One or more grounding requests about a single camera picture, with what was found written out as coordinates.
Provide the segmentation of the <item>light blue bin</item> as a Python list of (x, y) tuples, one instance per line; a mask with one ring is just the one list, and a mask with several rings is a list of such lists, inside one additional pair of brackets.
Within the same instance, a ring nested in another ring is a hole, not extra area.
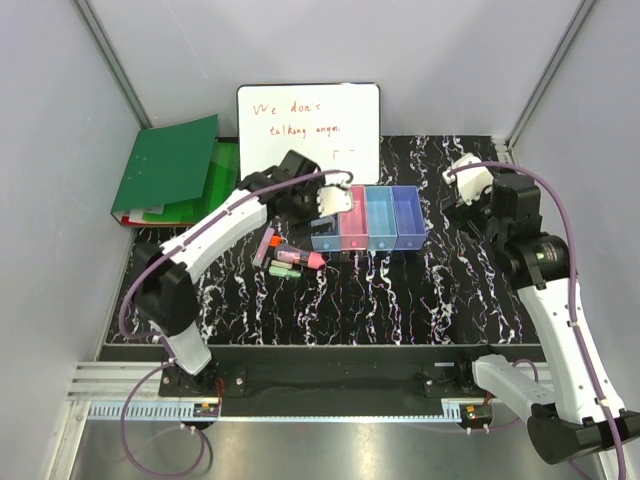
[(388, 186), (367, 186), (365, 195), (368, 249), (391, 251), (395, 248), (398, 235), (392, 190)]
[(338, 252), (341, 250), (341, 239), (340, 239), (340, 230), (338, 218), (333, 217), (325, 217), (320, 219), (335, 219), (336, 220), (336, 230), (334, 235), (312, 235), (311, 234), (311, 244), (314, 251), (317, 252)]

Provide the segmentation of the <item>pink plastic bin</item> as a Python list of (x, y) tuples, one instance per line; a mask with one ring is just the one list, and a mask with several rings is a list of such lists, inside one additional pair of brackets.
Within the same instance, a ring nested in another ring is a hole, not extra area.
[(349, 212), (340, 213), (338, 217), (341, 249), (364, 251), (368, 248), (369, 242), (365, 187), (353, 186), (350, 193), (353, 196), (354, 208)]

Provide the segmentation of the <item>purple plastic bin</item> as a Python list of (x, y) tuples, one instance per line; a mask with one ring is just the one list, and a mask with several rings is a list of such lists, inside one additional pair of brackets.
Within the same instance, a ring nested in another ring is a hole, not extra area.
[(420, 250), (426, 241), (426, 227), (416, 186), (392, 186), (396, 220), (396, 250)]

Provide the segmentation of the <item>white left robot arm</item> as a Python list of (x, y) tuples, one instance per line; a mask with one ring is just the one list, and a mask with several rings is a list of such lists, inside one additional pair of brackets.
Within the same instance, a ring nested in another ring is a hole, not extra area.
[(280, 164), (247, 175), (213, 213), (162, 244), (134, 248), (137, 277), (119, 312), (119, 328), (132, 339), (126, 324), (132, 310), (151, 326), (170, 364), (181, 371), (181, 384), (196, 396), (215, 386), (217, 362), (196, 325), (200, 312), (196, 284), (210, 265), (247, 234), (280, 217), (295, 227), (324, 214), (326, 195), (343, 187), (328, 182), (328, 173), (290, 150)]

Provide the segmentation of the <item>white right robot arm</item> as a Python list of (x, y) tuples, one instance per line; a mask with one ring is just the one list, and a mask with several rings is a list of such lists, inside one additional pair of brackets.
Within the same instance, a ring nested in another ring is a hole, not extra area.
[(491, 353), (459, 366), (455, 387), (501, 400), (548, 464), (610, 449), (622, 456), (622, 445), (639, 437), (639, 415), (626, 408), (599, 359), (567, 240), (542, 229), (539, 186), (528, 175), (493, 174), (481, 165), (452, 168), (443, 178), (456, 190), (445, 215), (470, 237), (488, 241), (535, 326), (552, 381), (546, 388)]

